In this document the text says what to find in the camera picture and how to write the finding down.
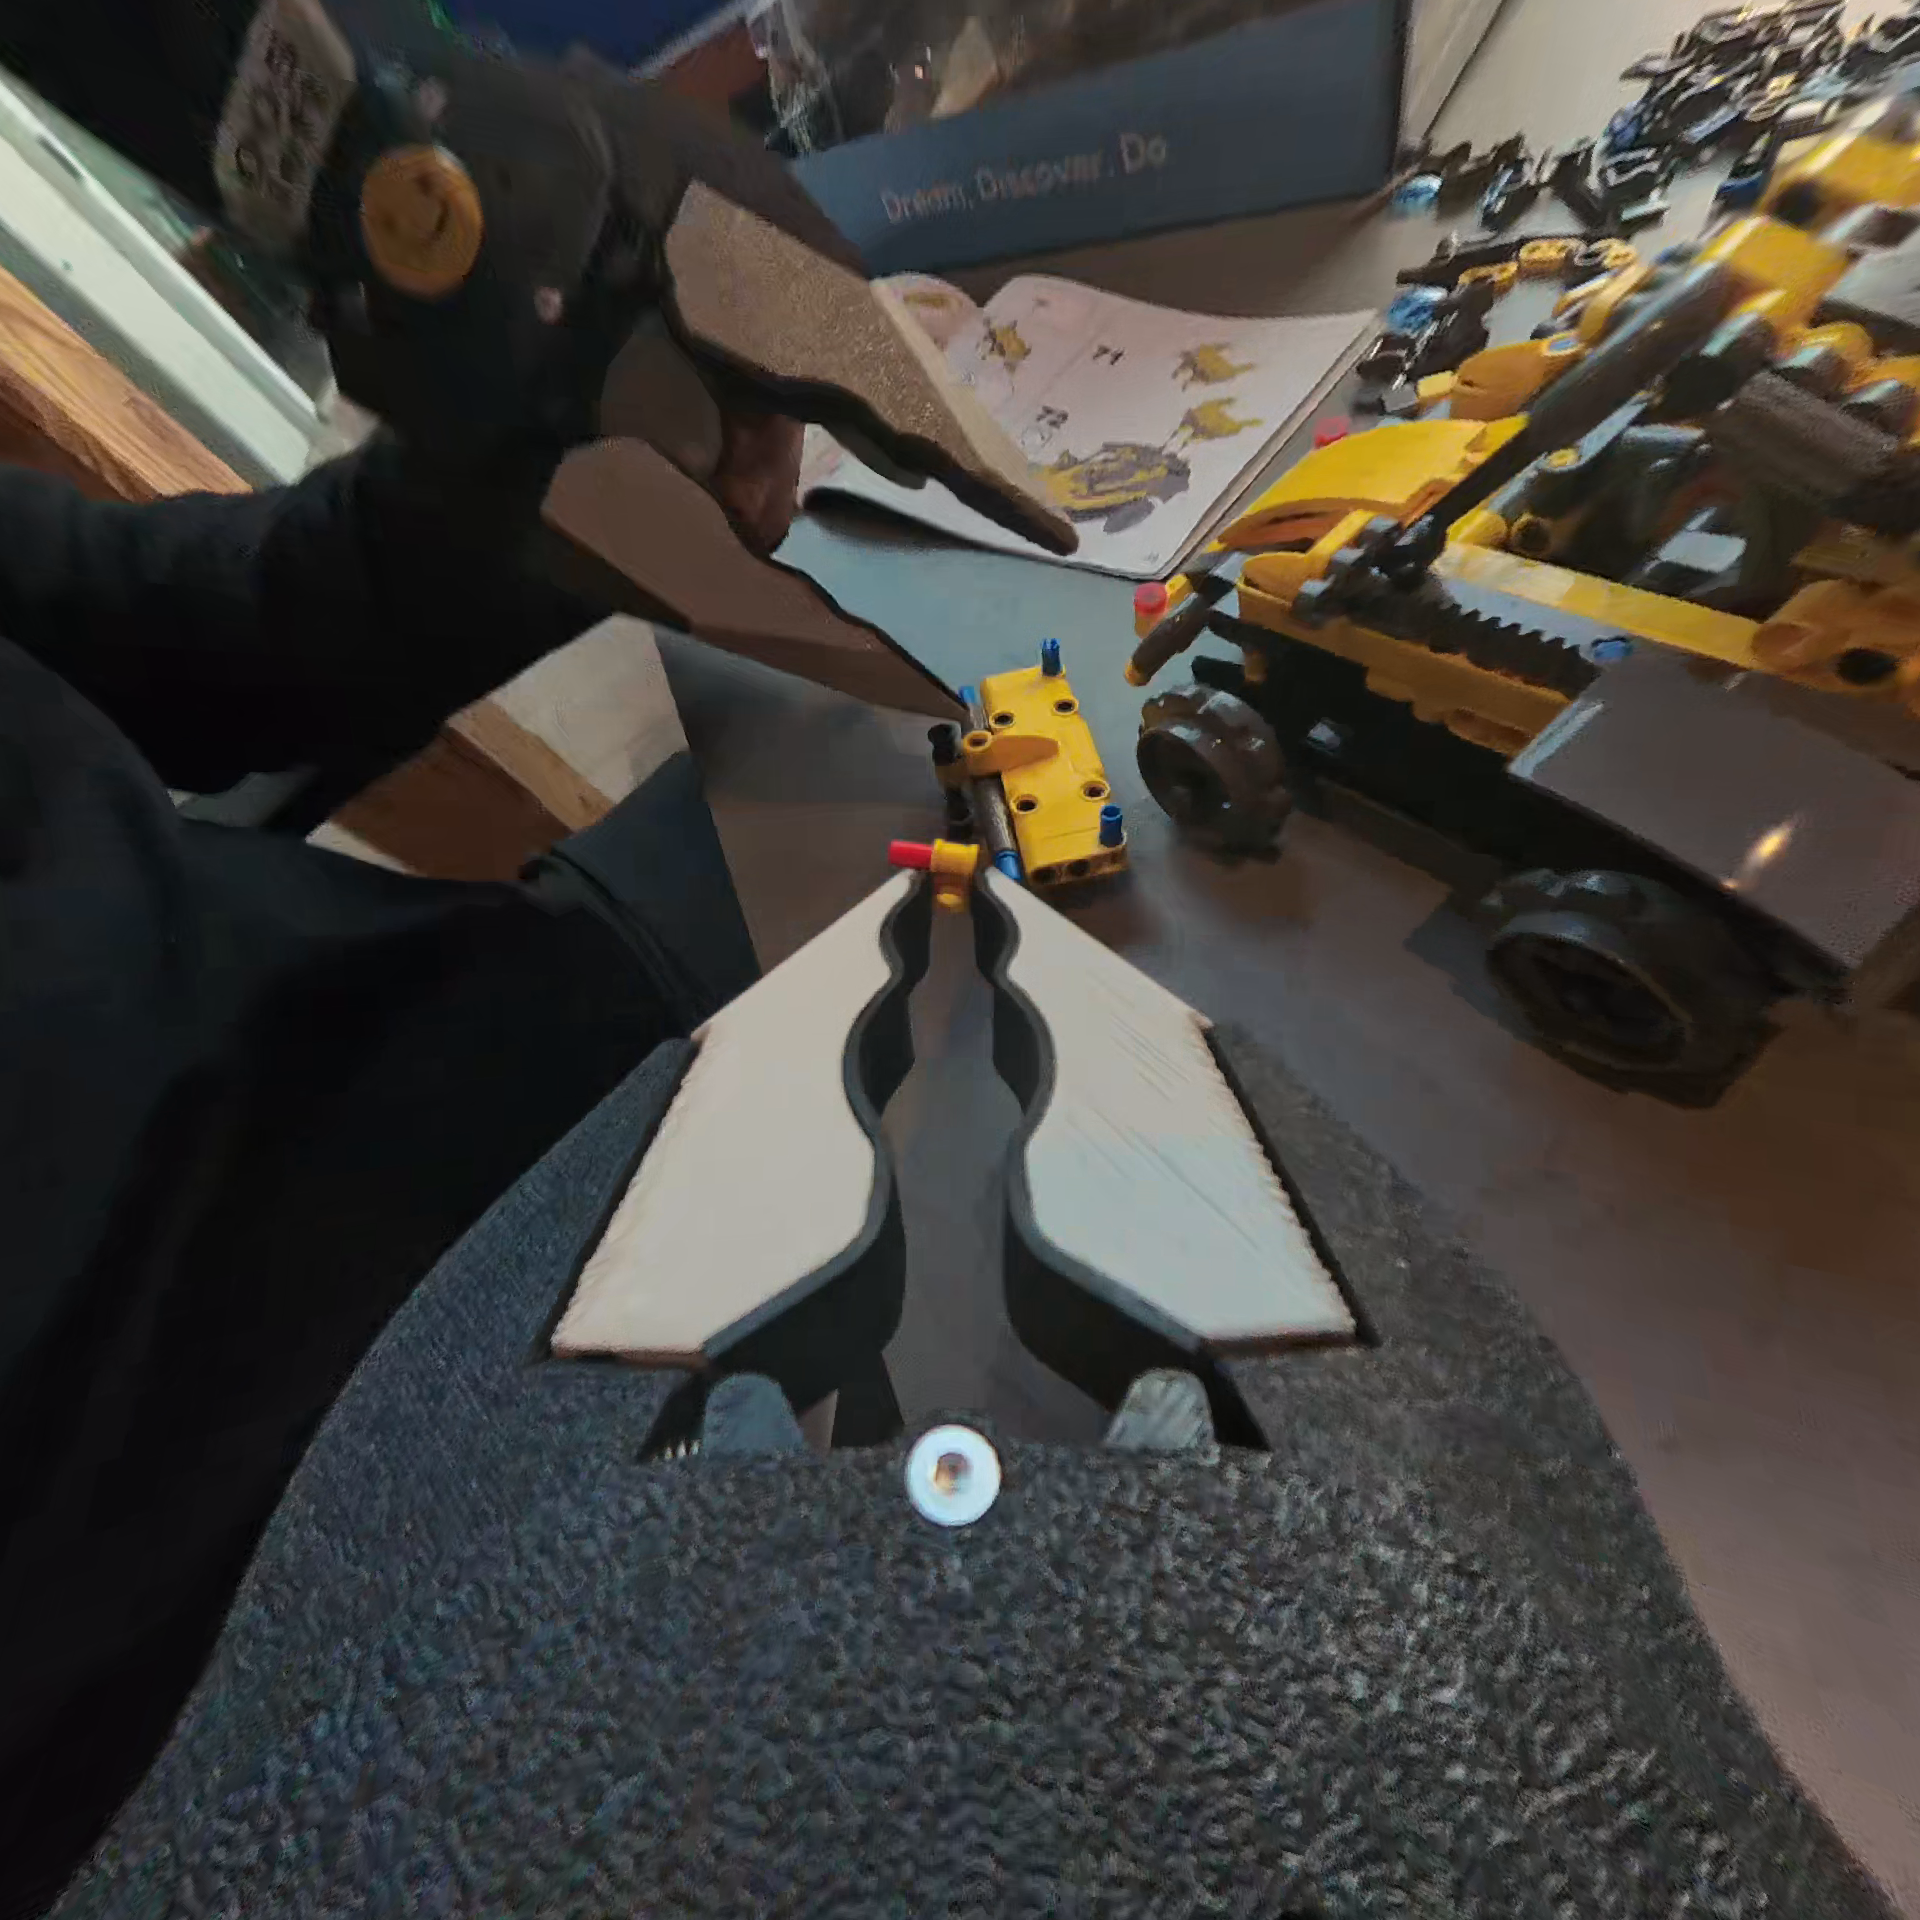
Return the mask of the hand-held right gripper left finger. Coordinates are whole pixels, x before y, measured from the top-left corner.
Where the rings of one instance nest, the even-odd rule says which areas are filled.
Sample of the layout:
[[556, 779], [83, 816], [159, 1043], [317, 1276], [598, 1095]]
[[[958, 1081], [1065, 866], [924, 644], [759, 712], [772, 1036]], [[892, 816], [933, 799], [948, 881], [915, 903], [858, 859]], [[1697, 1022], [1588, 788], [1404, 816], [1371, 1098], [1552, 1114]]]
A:
[[696, 1030], [552, 1359], [702, 1388], [756, 1374], [812, 1446], [896, 1426], [879, 1382], [904, 1230], [880, 1115], [915, 1061], [907, 1001], [928, 937], [925, 875], [895, 873]]

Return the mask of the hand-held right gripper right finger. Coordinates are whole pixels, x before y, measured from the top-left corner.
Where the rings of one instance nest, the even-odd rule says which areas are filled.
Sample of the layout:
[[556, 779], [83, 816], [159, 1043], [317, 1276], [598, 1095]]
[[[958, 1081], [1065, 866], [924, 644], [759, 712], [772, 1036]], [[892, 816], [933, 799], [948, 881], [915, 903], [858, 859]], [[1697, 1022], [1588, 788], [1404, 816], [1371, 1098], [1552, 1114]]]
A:
[[1021, 1345], [1102, 1412], [1188, 1379], [1221, 1446], [1267, 1437], [1235, 1359], [1352, 1349], [1352, 1306], [1213, 1024], [998, 871], [975, 886], [1006, 1157], [1002, 1292]]

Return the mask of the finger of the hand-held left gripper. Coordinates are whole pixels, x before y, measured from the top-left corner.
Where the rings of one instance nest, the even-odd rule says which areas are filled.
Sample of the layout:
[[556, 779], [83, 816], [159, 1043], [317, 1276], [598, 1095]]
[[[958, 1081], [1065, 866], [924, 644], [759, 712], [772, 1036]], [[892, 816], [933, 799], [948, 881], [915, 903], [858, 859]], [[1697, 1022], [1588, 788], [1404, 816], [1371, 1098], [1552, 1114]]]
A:
[[741, 546], [717, 502], [643, 444], [567, 453], [541, 505], [539, 559], [577, 596], [805, 684], [965, 717], [954, 689], [812, 579]]
[[1073, 522], [888, 286], [704, 182], [684, 191], [664, 271], [681, 344], [772, 412], [824, 428], [892, 485], [942, 485], [1044, 553], [1077, 552]]

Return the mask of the yellow brick subassembly blue pins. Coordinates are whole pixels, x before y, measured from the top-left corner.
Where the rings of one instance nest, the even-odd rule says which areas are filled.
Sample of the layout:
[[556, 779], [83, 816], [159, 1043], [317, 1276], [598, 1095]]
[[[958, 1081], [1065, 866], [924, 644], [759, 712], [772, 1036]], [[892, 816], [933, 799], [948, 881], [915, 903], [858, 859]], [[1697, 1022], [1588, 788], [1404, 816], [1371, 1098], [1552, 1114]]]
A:
[[995, 869], [1032, 892], [1065, 894], [1130, 866], [1123, 808], [1064, 662], [1048, 635], [1037, 662], [959, 689], [963, 724], [928, 730], [949, 817]]

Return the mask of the person's left forearm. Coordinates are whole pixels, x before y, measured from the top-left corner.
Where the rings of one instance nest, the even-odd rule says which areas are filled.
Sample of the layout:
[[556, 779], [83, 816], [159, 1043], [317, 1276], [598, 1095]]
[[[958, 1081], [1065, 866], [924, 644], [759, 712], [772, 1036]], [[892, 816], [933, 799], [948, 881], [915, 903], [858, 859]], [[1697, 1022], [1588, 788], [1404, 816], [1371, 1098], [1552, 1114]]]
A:
[[375, 437], [295, 485], [105, 502], [6, 466], [6, 793], [147, 763], [383, 774], [609, 606], [534, 559], [534, 484], [440, 477]]

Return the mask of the grey desk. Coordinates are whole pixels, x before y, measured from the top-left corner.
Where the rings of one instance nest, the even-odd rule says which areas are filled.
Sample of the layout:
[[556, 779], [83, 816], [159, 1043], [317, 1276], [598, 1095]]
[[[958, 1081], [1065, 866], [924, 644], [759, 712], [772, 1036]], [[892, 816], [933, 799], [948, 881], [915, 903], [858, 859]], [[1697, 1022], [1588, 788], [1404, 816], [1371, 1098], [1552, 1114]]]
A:
[[[1445, 143], [1602, 129], [1619, 72], [1720, 6], [1504, 6]], [[1374, 307], [1438, 226], [1313, 205], [959, 278], [1058, 275], [1213, 313]], [[954, 681], [1060, 638], [1134, 830], [1134, 873], [1078, 898], [1102, 942], [1243, 1027], [1430, 1194], [1563, 1349], [1767, 1738], [1914, 1916], [1917, 1317], [1914, 1022], [1792, 1004], [1712, 1107], [1614, 1093], [1516, 1035], [1454, 904], [1466, 869], [1362, 813], [1308, 816], [1276, 859], [1178, 846], [1139, 788], [1119, 659], [1132, 589], [880, 522], [809, 517], [784, 557]], [[766, 965], [938, 825], [924, 726], [659, 635]], [[913, 997], [915, 1072], [886, 1110], [907, 1230], [888, 1374], [911, 1426], [975, 1409], [1019, 1437], [1098, 1434], [1032, 1362], [974, 1262], [1019, 1119], [992, 997], [945, 915]]]

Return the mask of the person's left hand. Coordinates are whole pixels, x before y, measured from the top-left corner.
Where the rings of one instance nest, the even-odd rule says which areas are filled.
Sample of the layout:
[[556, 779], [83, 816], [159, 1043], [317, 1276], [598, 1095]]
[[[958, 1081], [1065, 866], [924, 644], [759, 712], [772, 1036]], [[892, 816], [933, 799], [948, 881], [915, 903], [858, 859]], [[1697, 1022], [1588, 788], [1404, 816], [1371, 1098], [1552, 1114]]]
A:
[[792, 530], [805, 428], [768, 412], [726, 373], [706, 369], [659, 316], [614, 352], [598, 398], [603, 437], [646, 444], [702, 485], [733, 536], [756, 557]]

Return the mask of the brick instruction booklet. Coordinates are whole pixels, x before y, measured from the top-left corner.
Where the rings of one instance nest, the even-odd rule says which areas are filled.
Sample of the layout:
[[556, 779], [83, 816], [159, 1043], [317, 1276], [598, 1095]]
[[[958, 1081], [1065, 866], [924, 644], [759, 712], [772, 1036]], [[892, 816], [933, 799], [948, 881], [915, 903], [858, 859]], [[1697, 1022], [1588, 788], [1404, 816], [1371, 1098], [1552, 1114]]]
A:
[[1065, 278], [886, 291], [1073, 522], [1065, 563], [1132, 582], [1177, 573], [1380, 336], [1374, 312], [1209, 316]]

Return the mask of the clear plastic bag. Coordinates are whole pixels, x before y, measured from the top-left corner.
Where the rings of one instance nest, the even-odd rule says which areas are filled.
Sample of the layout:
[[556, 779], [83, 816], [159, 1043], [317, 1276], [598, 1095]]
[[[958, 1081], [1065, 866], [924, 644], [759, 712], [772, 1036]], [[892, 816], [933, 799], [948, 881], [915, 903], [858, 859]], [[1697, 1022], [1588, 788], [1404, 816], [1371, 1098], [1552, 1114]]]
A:
[[776, 122], [816, 151], [1182, 54], [1294, 4], [759, 4], [743, 22]]

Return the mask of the dark blue cardboard box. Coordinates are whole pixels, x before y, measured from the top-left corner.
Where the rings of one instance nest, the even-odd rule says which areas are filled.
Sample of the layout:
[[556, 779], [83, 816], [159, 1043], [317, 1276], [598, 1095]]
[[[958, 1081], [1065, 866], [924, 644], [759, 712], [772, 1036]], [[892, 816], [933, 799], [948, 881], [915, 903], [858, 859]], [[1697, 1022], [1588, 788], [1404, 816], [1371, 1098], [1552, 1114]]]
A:
[[998, 97], [904, 132], [807, 151], [772, 113], [747, 6], [619, 6], [664, 68], [702, 29], [741, 26], [733, 92], [879, 275], [958, 269], [1341, 203], [1404, 151], [1414, 6], [1304, 4], [1182, 54]]

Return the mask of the person's dark clothed body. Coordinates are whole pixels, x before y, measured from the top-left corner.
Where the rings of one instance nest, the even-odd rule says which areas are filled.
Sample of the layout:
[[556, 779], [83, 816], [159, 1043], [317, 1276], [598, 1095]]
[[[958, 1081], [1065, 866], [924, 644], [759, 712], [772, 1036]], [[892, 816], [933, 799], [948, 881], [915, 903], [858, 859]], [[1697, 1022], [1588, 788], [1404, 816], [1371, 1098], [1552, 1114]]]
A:
[[756, 977], [696, 763], [522, 884], [187, 817], [6, 646], [6, 1916], [147, 1769], [429, 1266]]

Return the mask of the yellow toy brick car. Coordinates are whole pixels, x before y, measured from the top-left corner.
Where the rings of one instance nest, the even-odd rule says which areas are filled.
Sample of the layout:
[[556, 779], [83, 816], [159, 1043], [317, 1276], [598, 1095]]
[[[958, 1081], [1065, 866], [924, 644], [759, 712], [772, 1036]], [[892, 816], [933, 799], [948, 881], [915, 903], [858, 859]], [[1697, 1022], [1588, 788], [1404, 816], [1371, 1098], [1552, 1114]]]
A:
[[1345, 793], [1458, 853], [1563, 1064], [1714, 1093], [1780, 1003], [1914, 997], [1914, 63], [1759, 208], [1305, 453], [1138, 614], [1138, 763], [1263, 853]]

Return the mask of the pile of dark small bricks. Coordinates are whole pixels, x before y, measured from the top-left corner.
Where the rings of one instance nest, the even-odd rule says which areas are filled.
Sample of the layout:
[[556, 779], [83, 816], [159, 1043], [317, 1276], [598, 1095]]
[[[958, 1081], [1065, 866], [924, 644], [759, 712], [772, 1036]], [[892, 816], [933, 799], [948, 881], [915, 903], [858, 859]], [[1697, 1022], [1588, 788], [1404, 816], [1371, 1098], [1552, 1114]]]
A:
[[1426, 137], [1404, 159], [1395, 205], [1449, 229], [1395, 278], [1355, 364], [1358, 412], [1412, 419], [1439, 406], [1516, 286], [1559, 286], [1544, 333], [1573, 327], [1590, 282], [1650, 263], [1643, 238], [1693, 175], [1718, 175], [1710, 229], [1772, 212], [1789, 171], [1902, 79], [1914, 79], [1914, 6], [1863, 18], [1848, 6], [1714, 6], [1621, 72], [1631, 97], [1590, 137]]

